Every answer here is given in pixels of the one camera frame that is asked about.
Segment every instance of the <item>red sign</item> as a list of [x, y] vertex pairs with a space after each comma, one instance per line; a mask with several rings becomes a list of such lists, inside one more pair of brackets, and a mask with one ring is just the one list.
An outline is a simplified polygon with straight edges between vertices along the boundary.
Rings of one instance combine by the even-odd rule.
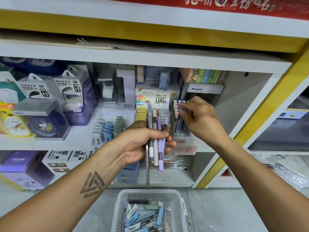
[[114, 0], [309, 20], [309, 0]]

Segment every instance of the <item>floor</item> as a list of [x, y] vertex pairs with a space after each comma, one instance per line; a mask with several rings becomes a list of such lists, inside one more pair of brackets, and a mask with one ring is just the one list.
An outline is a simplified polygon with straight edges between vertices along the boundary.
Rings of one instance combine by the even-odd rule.
[[[74, 229], [83, 231], [110, 231], [114, 206], [122, 189], [107, 189], [87, 211]], [[176, 188], [187, 207], [188, 232], [267, 232], [254, 207], [242, 189]], [[0, 183], [0, 216], [35, 194], [18, 192]], [[301, 191], [309, 197], [309, 189]]]

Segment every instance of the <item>plastic basket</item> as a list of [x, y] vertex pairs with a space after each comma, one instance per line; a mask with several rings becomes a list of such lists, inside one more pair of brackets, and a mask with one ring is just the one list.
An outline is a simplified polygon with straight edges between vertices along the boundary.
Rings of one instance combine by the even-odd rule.
[[[186, 217], [183, 215], [180, 205], [180, 193], [177, 190], [168, 189], [127, 189], [120, 191], [117, 202], [115, 205], [112, 232], [121, 232], [122, 217], [125, 209], [125, 203], [128, 203], [129, 199], [151, 199], [152, 201], [160, 201], [162, 203], [168, 203], [171, 206], [172, 211], [167, 211], [166, 221], [170, 226], [172, 232], [187, 232]], [[140, 216], [145, 216], [153, 210], [146, 210], [144, 205], [139, 204], [137, 212]], [[164, 228], [164, 216], [162, 220], [162, 227]]]

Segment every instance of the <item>left hand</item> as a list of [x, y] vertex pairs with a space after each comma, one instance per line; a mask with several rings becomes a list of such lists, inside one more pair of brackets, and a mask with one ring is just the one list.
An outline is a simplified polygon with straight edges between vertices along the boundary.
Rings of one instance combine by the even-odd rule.
[[120, 133], [114, 141], [116, 145], [123, 146], [123, 155], [128, 165], [141, 160], [145, 156], [144, 145], [149, 139], [164, 138], [166, 138], [165, 146], [167, 147], [164, 150], [164, 155], [167, 155], [171, 151], [170, 147], [176, 146], [176, 142], [172, 141], [172, 137], [168, 132], [149, 129], [147, 128], [146, 121], [136, 121], [125, 131]]

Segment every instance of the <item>tattoo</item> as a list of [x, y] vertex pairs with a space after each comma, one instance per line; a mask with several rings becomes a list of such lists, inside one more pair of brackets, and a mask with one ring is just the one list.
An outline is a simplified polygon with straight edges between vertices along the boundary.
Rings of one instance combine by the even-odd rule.
[[87, 176], [87, 180], [82, 187], [82, 190], [80, 191], [80, 194], [85, 193], [84, 199], [91, 196], [95, 195], [97, 193], [102, 192], [102, 187], [104, 186], [104, 182], [100, 175], [95, 171], [94, 174], [89, 173]]

